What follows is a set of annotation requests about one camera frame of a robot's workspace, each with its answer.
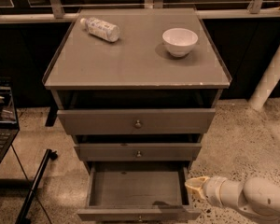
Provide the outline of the grey middle drawer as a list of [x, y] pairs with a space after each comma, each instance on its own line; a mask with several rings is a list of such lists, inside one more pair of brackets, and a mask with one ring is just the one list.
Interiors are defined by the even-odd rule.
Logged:
[[116, 143], [75, 146], [81, 161], [192, 161], [200, 143]]

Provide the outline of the black metal stand bar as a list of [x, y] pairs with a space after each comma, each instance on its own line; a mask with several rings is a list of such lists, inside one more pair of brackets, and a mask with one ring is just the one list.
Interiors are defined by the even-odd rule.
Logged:
[[33, 181], [30, 183], [30, 186], [28, 188], [28, 193], [25, 197], [25, 200], [23, 202], [23, 205], [21, 207], [20, 213], [18, 214], [17, 220], [15, 224], [31, 224], [31, 221], [26, 217], [29, 209], [31, 207], [31, 204], [36, 197], [36, 191], [39, 186], [39, 183], [42, 179], [43, 174], [46, 171], [46, 167], [49, 163], [49, 160], [56, 160], [58, 158], [58, 154], [56, 151], [53, 151], [51, 149], [47, 149], [42, 161], [39, 164], [39, 167], [36, 171], [35, 177]]

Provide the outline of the grey drawer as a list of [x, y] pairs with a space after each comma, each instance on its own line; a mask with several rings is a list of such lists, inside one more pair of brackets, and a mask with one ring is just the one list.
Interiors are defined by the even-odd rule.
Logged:
[[200, 143], [116, 143], [75, 146], [81, 161], [192, 161]]
[[59, 110], [67, 134], [206, 133], [214, 108]]
[[193, 206], [182, 161], [100, 161], [90, 164], [83, 221], [188, 221], [201, 211]]

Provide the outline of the grey top drawer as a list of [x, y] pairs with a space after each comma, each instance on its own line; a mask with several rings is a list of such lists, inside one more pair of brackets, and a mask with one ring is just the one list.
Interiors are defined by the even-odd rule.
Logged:
[[59, 110], [67, 134], [206, 133], [214, 108]]

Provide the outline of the white ceramic bowl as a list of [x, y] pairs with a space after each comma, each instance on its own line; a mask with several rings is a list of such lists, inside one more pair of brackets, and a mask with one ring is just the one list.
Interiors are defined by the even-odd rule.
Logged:
[[174, 57], [188, 55], [198, 42], [198, 36], [185, 28], [172, 28], [162, 34], [162, 41], [166, 50]]

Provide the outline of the black laptop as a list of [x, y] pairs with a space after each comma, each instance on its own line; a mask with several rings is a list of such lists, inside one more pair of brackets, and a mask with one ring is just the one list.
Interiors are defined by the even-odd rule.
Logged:
[[19, 130], [11, 80], [8, 77], [0, 77], [0, 163]]

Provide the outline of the white diagonal pole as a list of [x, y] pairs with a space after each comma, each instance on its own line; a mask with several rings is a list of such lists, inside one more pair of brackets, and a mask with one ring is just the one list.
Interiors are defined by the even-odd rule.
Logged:
[[280, 80], [280, 45], [265, 70], [248, 103], [255, 110], [261, 110]]

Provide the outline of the grey drawer cabinet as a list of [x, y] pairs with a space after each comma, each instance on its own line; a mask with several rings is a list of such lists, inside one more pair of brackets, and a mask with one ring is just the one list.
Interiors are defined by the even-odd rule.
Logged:
[[[44, 76], [59, 110], [214, 108], [231, 76], [203, 22], [192, 8], [83, 9], [119, 27], [109, 43], [74, 21]], [[174, 57], [162, 34], [185, 28], [198, 36], [194, 49]], [[80, 144], [201, 143], [204, 133], [83, 134]]]

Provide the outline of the grey bottom drawer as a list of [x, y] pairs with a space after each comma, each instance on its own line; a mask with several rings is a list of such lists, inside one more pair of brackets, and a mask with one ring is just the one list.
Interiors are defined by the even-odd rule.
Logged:
[[188, 221], [201, 211], [193, 206], [182, 161], [100, 161], [90, 164], [83, 221]]

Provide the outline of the clear plastic water bottle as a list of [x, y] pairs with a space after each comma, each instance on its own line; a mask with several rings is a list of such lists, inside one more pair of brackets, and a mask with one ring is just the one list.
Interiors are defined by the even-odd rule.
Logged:
[[115, 24], [94, 17], [82, 18], [80, 24], [90, 35], [95, 35], [111, 43], [119, 40], [119, 28]]

